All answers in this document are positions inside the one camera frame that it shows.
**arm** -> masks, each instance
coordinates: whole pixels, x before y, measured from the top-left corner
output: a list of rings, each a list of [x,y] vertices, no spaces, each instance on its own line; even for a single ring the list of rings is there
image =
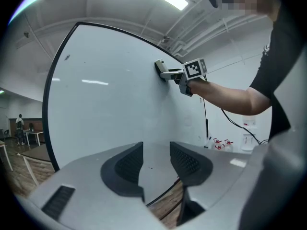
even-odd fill
[[[247,90],[229,89],[202,79],[190,80],[188,86],[193,94],[235,114],[257,115],[271,106],[268,97],[251,87]]]

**person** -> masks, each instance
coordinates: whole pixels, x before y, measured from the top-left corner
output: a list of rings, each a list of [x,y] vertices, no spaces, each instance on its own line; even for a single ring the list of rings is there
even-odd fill
[[[295,64],[304,41],[291,14],[280,0],[233,0],[233,3],[251,13],[266,14],[273,22],[270,42],[264,47],[255,79],[246,90],[229,89],[200,78],[190,80],[188,86],[191,93],[235,114],[257,115],[271,106],[271,139],[290,128],[274,91]]]
[[[24,121],[22,119],[22,115],[19,114],[19,118],[16,119],[16,137],[17,137],[17,145],[24,145]]]

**sleeve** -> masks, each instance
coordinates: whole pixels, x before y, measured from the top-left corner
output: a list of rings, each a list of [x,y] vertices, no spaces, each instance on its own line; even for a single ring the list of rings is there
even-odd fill
[[[250,87],[271,99],[269,69],[269,56],[266,54],[266,49],[264,49],[262,53],[260,67],[258,68],[257,75],[251,83]]]

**whiteboard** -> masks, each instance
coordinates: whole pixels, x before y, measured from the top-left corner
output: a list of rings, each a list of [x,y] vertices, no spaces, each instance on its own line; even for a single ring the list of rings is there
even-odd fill
[[[205,115],[202,99],[161,81],[154,68],[158,59],[182,68],[138,36],[93,23],[75,25],[57,52],[44,93],[44,132],[55,168],[143,141],[139,185],[145,202],[173,185],[169,142],[204,146]]]

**table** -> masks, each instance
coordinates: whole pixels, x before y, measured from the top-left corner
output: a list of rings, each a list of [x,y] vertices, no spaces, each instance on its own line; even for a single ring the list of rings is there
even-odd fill
[[[23,156],[24,162],[27,166],[27,169],[28,169],[33,181],[38,186],[39,183],[38,183],[38,181],[37,181],[37,179],[36,179],[36,177],[35,177],[35,175],[32,171],[32,168],[31,168],[28,160],[36,161],[36,162],[39,162],[39,163],[46,163],[46,164],[50,164],[52,166],[52,163],[50,161],[50,158],[49,158],[49,155],[48,155],[48,152],[47,152],[46,145],[45,144],[41,145],[41,146],[36,147],[32,150],[23,152],[22,154],[19,154],[19,155]]]
[[[36,143],[38,143],[38,145],[40,146],[38,134],[41,134],[43,132],[44,132],[43,130],[26,131],[25,134],[27,136],[28,146],[30,146],[28,134],[34,134],[35,135],[35,139],[36,139]]]
[[[8,153],[6,152],[5,143],[4,143],[3,141],[1,141],[1,140],[0,140],[0,147],[3,147],[3,148],[4,148],[4,152],[5,152],[6,159],[8,160],[8,163],[9,163],[9,166],[10,166],[11,171],[13,171],[13,168],[12,168],[12,166],[11,166],[11,162],[10,162],[10,160],[9,160]]]

